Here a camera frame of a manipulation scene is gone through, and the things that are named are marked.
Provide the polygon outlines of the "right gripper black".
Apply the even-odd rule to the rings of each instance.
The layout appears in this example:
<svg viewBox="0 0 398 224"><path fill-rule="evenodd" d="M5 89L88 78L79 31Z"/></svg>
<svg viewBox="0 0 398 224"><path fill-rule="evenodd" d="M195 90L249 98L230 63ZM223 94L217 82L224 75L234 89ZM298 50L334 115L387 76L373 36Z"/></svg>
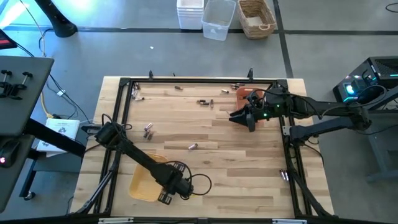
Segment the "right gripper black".
<svg viewBox="0 0 398 224"><path fill-rule="evenodd" d="M247 125L248 130L254 132L258 120L287 117L290 114L290 97L290 93L282 88L257 88L246 96L247 106L229 114L229 121Z"/></svg>

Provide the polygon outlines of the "orange plastic bin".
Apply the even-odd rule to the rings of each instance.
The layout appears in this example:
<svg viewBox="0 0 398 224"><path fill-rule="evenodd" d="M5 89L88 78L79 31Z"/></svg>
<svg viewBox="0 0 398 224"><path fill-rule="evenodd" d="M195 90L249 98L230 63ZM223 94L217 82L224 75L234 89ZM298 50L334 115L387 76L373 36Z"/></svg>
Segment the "orange plastic bin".
<svg viewBox="0 0 398 224"><path fill-rule="evenodd" d="M249 107L255 119L255 113L262 106L261 98L263 94L264 92L258 91L256 87L240 87L236 92L236 109L238 110L244 106Z"/></svg>

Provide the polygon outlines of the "yellow plastic bin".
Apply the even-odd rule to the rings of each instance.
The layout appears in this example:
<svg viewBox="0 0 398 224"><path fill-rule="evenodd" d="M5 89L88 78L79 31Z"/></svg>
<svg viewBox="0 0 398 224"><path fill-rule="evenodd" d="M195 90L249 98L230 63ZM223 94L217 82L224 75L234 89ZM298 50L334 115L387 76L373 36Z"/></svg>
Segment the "yellow plastic bin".
<svg viewBox="0 0 398 224"><path fill-rule="evenodd" d="M146 202L157 201L163 187L159 185L150 171L142 165L137 165L129 186L129 195Z"/></svg>

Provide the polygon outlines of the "woven wicker basket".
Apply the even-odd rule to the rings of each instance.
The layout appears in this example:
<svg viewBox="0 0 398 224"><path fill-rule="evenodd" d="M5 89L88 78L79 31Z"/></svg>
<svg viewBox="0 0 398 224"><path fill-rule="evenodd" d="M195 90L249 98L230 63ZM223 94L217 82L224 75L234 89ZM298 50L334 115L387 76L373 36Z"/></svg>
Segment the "woven wicker basket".
<svg viewBox="0 0 398 224"><path fill-rule="evenodd" d="M248 39L265 39L277 26L266 0L238 0L238 16Z"/></svg>

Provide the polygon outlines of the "clear plastic storage bin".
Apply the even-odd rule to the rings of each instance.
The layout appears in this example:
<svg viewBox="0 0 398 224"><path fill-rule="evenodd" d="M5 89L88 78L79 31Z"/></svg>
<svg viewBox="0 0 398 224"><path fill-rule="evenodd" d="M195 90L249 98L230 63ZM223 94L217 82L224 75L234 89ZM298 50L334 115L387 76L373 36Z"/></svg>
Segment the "clear plastic storage bin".
<svg viewBox="0 0 398 224"><path fill-rule="evenodd" d="M203 36L207 39L225 41L235 9L234 0L208 0L201 19Z"/></svg>

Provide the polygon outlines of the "white stacked plastic bins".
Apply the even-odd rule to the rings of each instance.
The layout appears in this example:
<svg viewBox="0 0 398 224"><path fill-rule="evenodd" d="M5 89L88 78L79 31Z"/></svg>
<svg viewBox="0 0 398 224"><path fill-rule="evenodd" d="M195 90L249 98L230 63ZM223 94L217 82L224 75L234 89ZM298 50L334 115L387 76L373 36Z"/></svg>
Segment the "white stacked plastic bins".
<svg viewBox="0 0 398 224"><path fill-rule="evenodd" d="M178 23L183 30L201 30L204 0L177 0Z"/></svg>

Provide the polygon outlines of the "black computer tower with lights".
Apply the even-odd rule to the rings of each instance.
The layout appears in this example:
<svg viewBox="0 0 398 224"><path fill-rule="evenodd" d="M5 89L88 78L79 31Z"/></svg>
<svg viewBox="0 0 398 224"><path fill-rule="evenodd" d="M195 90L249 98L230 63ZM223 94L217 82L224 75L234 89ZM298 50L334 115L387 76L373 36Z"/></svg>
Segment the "black computer tower with lights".
<svg viewBox="0 0 398 224"><path fill-rule="evenodd" d="M398 56L368 57L333 89L337 102L368 103L398 85Z"/></svg>

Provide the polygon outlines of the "black desk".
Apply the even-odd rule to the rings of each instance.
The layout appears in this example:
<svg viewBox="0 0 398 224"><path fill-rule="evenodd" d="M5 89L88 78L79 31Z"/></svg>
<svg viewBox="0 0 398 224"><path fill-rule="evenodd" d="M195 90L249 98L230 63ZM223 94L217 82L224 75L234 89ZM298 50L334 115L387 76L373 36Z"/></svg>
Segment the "black desk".
<svg viewBox="0 0 398 224"><path fill-rule="evenodd" d="M7 207L35 139L43 140L79 157L85 153L84 145L51 130L30 117L53 63L52 58L0 55L0 74L2 75L0 82L4 79L1 70L12 72L12 75L7 78L7 81L12 84L23 82L25 78L23 72L33 74L33 77L28 78L25 83L27 88L18 92L21 100L0 98L0 147L13 139L21 143L15 163L9 168L0 167L0 213Z"/></svg>

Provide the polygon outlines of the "black computer mouse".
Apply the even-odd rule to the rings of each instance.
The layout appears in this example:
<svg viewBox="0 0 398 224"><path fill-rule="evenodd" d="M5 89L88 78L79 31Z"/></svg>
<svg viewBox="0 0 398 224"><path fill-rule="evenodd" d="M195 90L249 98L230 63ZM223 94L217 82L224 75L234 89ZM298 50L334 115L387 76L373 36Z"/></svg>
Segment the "black computer mouse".
<svg viewBox="0 0 398 224"><path fill-rule="evenodd" d="M0 147L0 167L9 168L15 163L20 144L20 141L13 139Z"/></svg>

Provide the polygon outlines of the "black clamp with knobs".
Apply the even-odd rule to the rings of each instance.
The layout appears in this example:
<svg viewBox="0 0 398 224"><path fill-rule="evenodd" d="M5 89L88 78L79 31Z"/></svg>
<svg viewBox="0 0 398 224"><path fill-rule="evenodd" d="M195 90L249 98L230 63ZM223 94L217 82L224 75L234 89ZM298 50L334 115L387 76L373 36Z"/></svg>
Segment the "black clamp with knobs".
<svg viewBox="0 0 398 224"><path fill-rule="evenodd" d="M30 72L23 72L22 74L25 76L23 82L19 84L12 84L7 81L7 78L12 75L12 72L10 70L1 70L1 73L4 75L4 79L0 82L0 88L3 88L2 93L0 93L0 98L21 100L22 98L18 96L18 92L27 88L25 83L28 78L33 77L33 74L31 74Z"/></svg>

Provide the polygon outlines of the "black stand base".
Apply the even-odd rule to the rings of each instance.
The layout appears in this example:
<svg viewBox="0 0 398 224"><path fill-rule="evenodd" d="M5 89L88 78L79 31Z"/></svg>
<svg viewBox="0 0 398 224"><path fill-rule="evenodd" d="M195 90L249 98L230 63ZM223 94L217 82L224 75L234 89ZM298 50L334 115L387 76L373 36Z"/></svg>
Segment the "black stand base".
<svg viewBox="0 0 398 224"><path fill-rule="evenodd" d="M67 38L78 32L77 26L62 14L52 0L34 1L49 19L57 37Z"/></svg>

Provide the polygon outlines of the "black device with red light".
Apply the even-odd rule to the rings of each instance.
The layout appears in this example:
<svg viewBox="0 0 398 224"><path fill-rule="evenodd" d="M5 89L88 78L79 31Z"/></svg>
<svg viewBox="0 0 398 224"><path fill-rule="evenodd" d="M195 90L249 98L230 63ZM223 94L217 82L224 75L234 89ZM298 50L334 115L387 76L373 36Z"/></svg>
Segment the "black device with red light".
<svg viewBox="0 0 398 224"><path fill-rule="evenodd" d="M17 44L0 29L0 50L17 48Z"/></svg>

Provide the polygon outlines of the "black aluminium table frame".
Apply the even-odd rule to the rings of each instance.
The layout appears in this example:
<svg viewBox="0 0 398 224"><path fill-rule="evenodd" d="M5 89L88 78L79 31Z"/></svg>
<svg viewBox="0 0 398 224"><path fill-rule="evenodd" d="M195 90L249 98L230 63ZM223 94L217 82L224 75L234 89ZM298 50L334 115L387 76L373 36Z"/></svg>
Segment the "black aluminium table frame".
<svg viewBox="0 0 398 224"><path fill-rule="evenodd" d="M128 88L138 78L105 77L97 99L94 121L107 114L132 129L129 139L145 152L182 161L194 173L195 194L189 200L174 197L170 205L137 200L129 195L136 163L122 156L116 181L103 193L101 211L139 222L216 224L227 221L269 223L273 218L293 218L290 185L280 176L285 169L278 119L257 124L250 133L229 121L236 93L226 78L141 80L139 96ZM214 100L214 108L197 100ZM152 123L147 131L144 128ZM149 133L154 135L148 140ZM198 144L194 150L188 147Z"/></svg>

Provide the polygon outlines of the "small grey black bracket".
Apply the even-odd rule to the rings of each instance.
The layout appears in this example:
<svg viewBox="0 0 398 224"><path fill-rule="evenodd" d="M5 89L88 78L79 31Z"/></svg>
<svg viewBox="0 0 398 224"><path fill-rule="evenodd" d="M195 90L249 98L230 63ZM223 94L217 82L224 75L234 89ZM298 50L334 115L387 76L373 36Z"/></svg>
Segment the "small grey black bracket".
<svg viewBox="0 0 398 224"><path fill-rule="evenodd" d="M102 125L90 124L82 126L81 130L84 131L86 134L96 134L101 128Z"/></svg>

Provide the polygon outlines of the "grey metal desk frame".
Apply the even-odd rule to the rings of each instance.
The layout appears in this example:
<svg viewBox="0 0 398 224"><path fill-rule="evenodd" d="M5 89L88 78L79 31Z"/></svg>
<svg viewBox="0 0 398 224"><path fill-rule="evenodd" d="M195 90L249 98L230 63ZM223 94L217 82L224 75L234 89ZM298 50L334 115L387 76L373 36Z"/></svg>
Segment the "grey metal desk frame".
<svg viewBox="0 0 398 224"><path fill-rule="evenodd" d="M378 110L377 108L388 105L398 98L398 86L390 89L380 103L370 105L369 114L373 122L369 129L365 130L379 171L366 177L368 182L377 182L387 179L398 179L398 165L392 162L393 153L398 155L398 109Z"/></svg>

